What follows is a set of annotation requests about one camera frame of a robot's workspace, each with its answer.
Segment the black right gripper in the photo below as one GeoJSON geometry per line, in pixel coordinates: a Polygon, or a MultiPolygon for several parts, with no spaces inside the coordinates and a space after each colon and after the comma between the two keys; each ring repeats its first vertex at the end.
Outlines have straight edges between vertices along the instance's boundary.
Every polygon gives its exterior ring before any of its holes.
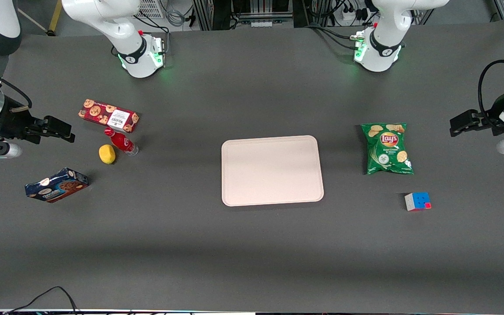
{"type": "Polygon", "coordinates": [[[4,106],[0,112],[0,141],[4,139],[18,139],[40,144],[42,137],[60,138],[74,143],[75,134],[71,132],[71,125],[54,117],[36,118],[30,114],[29,107],[19,112],[23,105],[10,97],[4,98],[4,106]]]}

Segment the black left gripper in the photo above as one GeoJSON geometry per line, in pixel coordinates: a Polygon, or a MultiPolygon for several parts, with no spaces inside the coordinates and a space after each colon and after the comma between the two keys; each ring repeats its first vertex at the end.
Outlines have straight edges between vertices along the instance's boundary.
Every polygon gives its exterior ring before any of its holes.
{"type": "Polygon", "coordinates": [[[492,107],[485,110],[483,106],[483,93],[478,90],[478,110],[469,109],[450,119],[450,136],[456,137],[469,131],[482,131],[491,129],[493,136],[504,134],[504,122],[500,114],[504,111],[504,93],[496,98],[492,107]]]}

